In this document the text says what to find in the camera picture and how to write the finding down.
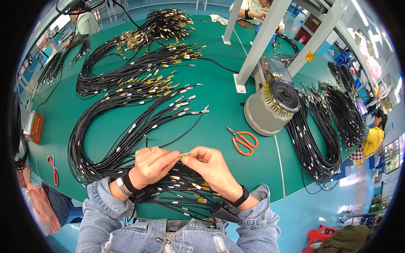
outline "red plastic stool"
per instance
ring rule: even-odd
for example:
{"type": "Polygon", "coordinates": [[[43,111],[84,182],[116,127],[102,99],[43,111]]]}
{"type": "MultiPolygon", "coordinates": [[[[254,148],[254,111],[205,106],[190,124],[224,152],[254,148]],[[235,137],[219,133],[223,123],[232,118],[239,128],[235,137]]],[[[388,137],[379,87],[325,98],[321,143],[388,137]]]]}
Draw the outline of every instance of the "red plastic stool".
{"type": "Polygon", "coordinates": [[[301,250],[301,253],[313,253],[316,251],[316,249],[312,250],[311,249],[311,244],[315,242],[315,240],[324,242],[326,239],[331,237],[337,229],[330,228],[330,227],[325,227],[324,225],[320,225],[320,228],[317,230],[310,230],[307,234],[307,237],[309,238],[309,244],[306,249],[301,250]]]}

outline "scissors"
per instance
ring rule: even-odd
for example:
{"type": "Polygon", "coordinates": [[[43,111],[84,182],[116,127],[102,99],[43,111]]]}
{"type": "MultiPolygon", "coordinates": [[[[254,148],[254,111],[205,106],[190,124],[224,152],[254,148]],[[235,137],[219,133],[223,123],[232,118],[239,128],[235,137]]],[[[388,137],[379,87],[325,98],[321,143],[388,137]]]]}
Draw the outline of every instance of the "scissors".
{"type": "Polygon", "coordinates": [[[235,132],[234,130],[230,129],[229,127],[226,127],[226,128],[235,136],[234,138],[232,138],[232,141],[233,141],[233,145],[235,146],[236,150],[239,153],[241,153],[242,155],[245,155],[245,156],[252,155],[253,154],[253,148],[256,148],[257,145],[259,145],[259,142],[257,141],[256,136],[254,136],[253,134],[251,134],[249,132],[246,132],[246,131],[235,132]],[[250,135],[254,139],[256,144],[255,145],[251,144],[242,134],[250,135]],[[245,152],[241,151],[241,149],[238,147],[236,142],[239,142],[243,146],[247,147],[250,150],[250,153],[245,153],[245,152]]]}
{"type": "Polygon", "coordinates": [[[50,157],[50,156],[48,156],[47,157],[47,163],[49,163],[50,165],[52,165],[52,168],[53,168],[53,183],[56,185],[56,186],[58,186],[58,184],[59,184],[59,176],[58,176],[58,173],[56,172],[56,170],[58,170],[58,168],[57,167],[55,167],[55,165],[54,165],[54,162],[55,160],[53,159],[53,155],[52,155],[52,157],[50,157]]]}
{"type": "Polygon", "coordinates": [[[238,21],[238,24],[241,25],[241,26],[247,27],[247,24],[245,22],[238,21]]]}

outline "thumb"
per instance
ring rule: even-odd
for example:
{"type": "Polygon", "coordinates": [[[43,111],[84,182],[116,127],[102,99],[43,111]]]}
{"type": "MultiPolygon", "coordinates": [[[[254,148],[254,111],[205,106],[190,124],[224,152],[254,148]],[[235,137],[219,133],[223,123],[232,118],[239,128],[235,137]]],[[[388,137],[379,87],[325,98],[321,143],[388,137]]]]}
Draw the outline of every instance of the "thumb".
{"type": "Polygon", "coordinates": [[[198,172],[199,174],[201,174],[200,172],[203,171],[205,164],[198,161],[195,158],[192,157],[183,157],[181,159],[181,161],[183,162],[184,165],[186,165],[187,167],[189,167],[192,170],[195,170],[196,172],[198,172]]]}

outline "drawer handle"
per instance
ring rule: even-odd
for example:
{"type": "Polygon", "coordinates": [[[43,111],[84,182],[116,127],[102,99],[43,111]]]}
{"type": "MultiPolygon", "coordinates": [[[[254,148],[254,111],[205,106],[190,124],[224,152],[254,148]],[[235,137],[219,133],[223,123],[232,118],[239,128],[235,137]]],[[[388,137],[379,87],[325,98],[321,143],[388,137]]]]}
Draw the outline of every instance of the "drawer handle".
{"type": "Polygon", "coordinates": [[[38,125],[36,125],[36,130],[35,130],[35,132],[32,132],[32,134],[37,134],[37,132],[38,132],[38,128],[39,128],[39,122],[41,121],[41,119],[37,116],[36,117],[37,119],[38,119],[38,125]]]}

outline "blue bin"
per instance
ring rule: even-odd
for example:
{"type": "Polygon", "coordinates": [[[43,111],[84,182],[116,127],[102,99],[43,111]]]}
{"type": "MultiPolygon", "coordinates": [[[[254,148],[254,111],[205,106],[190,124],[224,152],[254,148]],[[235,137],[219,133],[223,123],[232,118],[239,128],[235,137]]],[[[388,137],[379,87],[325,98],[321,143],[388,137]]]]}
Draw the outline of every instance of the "blue bin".
{"type": "MultiPolygon", "coordinates": [[[[257,27],[256,27],[256,32],[259,32],[260,27],[262,26],[262,23],[260,23],[257,27]]],[[[273,37],[271,37],[271,40],[269,42],[269,44],[273,44],[274,40],[276,39],[276,33],[273,34],[273,37]]]]}

